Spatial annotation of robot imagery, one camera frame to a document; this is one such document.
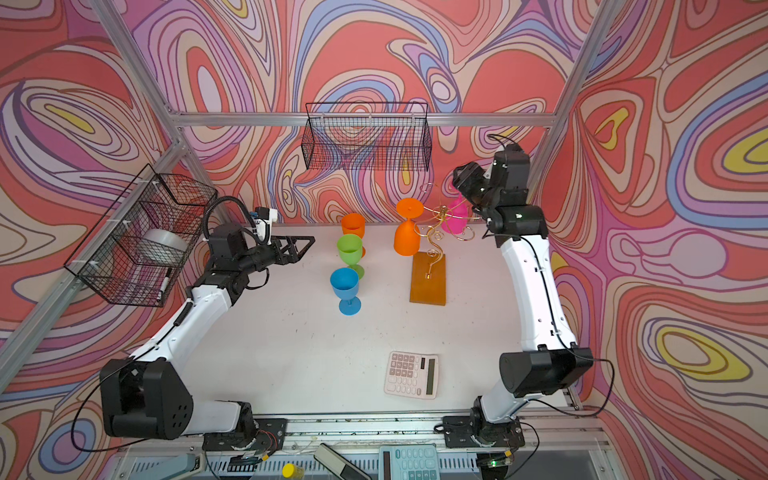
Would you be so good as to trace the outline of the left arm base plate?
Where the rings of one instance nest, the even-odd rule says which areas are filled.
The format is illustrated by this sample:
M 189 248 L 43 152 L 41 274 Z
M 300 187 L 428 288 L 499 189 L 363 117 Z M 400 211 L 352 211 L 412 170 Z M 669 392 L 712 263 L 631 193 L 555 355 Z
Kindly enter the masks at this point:
M 286 418 L 256 418 L 253 427 L 205 434 L 202 449 L 206 452 L 274 453 L 283 448 L 287 425 Z

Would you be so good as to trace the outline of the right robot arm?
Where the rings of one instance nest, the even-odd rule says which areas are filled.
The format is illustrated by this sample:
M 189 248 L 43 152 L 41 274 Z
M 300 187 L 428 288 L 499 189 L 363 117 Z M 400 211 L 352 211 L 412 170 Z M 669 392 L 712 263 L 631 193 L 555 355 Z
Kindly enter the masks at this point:
M 531 401 L 566 389 L 595 363 L 565 319 L 551 265 L 542 209 L 528 202 L 530 157 L 515 142 L 497 149 L 488 168 L 456 168 L 452 184 L 485 222 L 513 280 L 521 349 L 499 359 L 500 379 L 470 411 L 470 437 L 481 446 L 503 441 Z

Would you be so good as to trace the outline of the orange wine glass front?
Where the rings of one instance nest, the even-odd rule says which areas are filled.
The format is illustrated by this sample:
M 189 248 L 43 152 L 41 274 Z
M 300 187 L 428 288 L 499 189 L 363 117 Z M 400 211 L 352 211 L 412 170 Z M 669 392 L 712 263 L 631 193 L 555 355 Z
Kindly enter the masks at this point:
M 365 233 L 365 219 L 361 214 L 352 213 L 344 216 L 341 221 L 342 232 L 345 234 L 355 234 L 363 239 Z

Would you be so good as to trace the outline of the magenta wine glass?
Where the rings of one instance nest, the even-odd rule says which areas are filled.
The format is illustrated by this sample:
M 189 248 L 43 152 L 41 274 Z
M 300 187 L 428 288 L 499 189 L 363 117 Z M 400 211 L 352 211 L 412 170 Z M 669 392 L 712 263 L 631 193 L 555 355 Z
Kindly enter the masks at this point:
M 461 236 L 471 217 L 471 207 L 463 198 L 454 199 L 446 211 L 443 230 L 452 235 Z

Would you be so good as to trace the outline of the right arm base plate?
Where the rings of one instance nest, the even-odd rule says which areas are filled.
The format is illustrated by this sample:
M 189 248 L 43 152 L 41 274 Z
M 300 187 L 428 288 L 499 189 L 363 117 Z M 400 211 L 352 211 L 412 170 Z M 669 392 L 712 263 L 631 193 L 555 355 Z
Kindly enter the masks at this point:
M 449 449 L 505 448 L 516 451 L 526 445 L 520 422 L 486 423 L 470 415 L 443 416 L 434 431 L 440 431 Z

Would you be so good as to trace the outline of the gold wire rack wooden base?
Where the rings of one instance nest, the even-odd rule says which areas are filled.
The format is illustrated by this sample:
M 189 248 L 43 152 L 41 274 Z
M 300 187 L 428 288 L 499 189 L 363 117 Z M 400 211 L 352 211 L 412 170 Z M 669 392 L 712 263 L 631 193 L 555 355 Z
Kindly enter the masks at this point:
M 443 230 L 448 205 L 453 199 L 442 198 L 435 207 L 424 206 L 424 213 L 415 219 L 417 232 L 421 240 L 426 243 L 424 249 L 420 249 L 412 262 L 412 275 L 409 290 L 409 301 L 415 304 L 446 306 L 447 295 L 447 256 L 442 241 L 452 238 L 458 242 L 468 243 L 476 238 L 473 224 L 480 221 L 480 217 L 471 207 L 471 217 L 464 233 L 461 236 L 452 235 Z

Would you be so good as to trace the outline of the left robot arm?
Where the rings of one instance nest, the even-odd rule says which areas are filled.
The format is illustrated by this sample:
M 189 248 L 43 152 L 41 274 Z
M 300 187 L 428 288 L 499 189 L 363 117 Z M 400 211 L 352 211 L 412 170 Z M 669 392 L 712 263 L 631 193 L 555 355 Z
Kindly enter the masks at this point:
M 111 360 L 100 371 L 99 389 L 105 433 L 114 438 L 174 440 L 191 435 L 233 434 L 245 447 L 258 434 L 247 402 L 197 401 L 179 370 L 205 335 L 250 289 L 255 272 L 299 262 L 314 244 L 311 236 L 275 236 L 274 208 L 250 211 L 236 197 L 224 196 L 245 216 L 245 225 L 225 223 L 202 233 L 209 259 L 177 312 L 125 360 Z

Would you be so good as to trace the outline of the blue wine glass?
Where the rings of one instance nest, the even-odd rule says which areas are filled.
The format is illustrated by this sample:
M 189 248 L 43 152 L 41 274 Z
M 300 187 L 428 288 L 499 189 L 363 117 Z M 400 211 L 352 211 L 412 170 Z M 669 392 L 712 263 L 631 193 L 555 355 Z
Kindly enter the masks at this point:
M 351 268 L 335 270 L 330 276 L 330 285 L 339 298 L 339 310 L 346 316 L 356 315 L 362 307 L 358 297 L 359 276 Z

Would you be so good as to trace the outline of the orange wine glass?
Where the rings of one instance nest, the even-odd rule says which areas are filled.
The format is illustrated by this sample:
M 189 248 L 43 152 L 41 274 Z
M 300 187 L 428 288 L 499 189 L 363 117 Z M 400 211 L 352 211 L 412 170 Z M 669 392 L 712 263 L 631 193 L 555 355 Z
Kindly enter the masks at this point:
M 414 198 L 400 200 L 396 205 L 397 213 L 404 219 L 394 235 L 394 250 L 401 256 L 413 256 L 420 248 L 421 236 L 417 232 L 415 219 L 422 216 L 424 206 Z
M 342 232 L 345 234 L 355 234 L 363 239 L 365 233 L 365 219 L 361 214 L 352 213 L 344 216 L 341 221 Z

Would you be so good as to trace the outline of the green wine glass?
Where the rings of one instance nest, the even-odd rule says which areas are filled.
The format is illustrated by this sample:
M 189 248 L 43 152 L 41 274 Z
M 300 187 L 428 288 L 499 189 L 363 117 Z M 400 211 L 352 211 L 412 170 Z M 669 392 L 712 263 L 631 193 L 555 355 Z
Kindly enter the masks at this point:
M 355 234 L 345 234 L 338 239 L 336 246 L 342 262 L 362 279 L 365 275 L 364 268 L 359 264 L 363 256 L 362 239 Z

